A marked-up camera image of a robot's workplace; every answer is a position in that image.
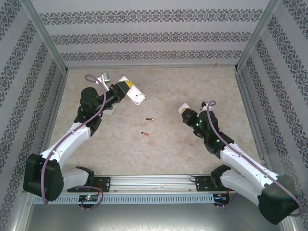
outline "patterned wallpaper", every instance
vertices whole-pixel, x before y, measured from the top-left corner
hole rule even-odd
[[[22,192],[25,160],[40,153],[62,73],[18,0],[0,1],[0,231]]]
[[[68,67],[235,65],[269,0],[34,0]]]
[[[307,4],[282,1],[241,70],[273,169],[293,178],[308,230]]]

